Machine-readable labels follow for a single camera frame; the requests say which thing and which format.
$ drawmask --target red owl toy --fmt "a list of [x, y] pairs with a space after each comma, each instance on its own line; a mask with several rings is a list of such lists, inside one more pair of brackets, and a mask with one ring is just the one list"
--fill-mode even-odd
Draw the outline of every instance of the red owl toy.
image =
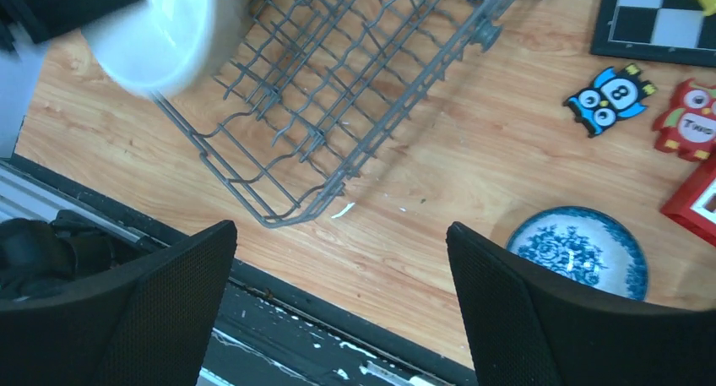
[[691, 162], [706, 160], [716, 150], [716, 86], [688, 79], [676, 87], [669, 110], [654, 122], [661, 135], [654, 148], [678, 151]]

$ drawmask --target white bowl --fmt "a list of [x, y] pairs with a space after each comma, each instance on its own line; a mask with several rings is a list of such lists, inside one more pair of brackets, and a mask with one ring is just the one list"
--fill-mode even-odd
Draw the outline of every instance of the white bowl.
[[176, 95], [217, 72], [250, 27], [247, 0], [144, 0], [82, 28], [105, 72], [134, 95]]

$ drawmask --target gray wire dish rack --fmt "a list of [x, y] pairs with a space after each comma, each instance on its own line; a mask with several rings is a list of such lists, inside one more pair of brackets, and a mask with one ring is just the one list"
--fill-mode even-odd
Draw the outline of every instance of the gray wire dish rack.
[[251, 0], [237, 58], [202, 88], [223, 104], [155, 102], [262, 225], [313, 220], [514, 2], [458, 1], [459, 18], [444, 1]]

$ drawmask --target red toy block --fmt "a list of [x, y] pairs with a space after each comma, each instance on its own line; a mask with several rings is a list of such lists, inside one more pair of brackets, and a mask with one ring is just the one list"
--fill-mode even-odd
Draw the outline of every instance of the red toy block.
[[716, 157], [686, 179], [661, 213], [716, 247]]
[[716, 86], [694, 79], [679, 84], [653, 130], [661, 132], [654, 144], [657, 150], [678, 152], [692, 162], [706, 160], [716, 150]]

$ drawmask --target blue patterned bowl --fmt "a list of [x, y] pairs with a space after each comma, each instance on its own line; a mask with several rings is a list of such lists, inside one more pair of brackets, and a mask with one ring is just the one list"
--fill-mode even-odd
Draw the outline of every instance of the blue patterned bowl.
[[565, 206], [525, 221], [507, 250], [584, 285], [635, 300], [647, 294], [648, 271], [631, 232], [596, 210]]

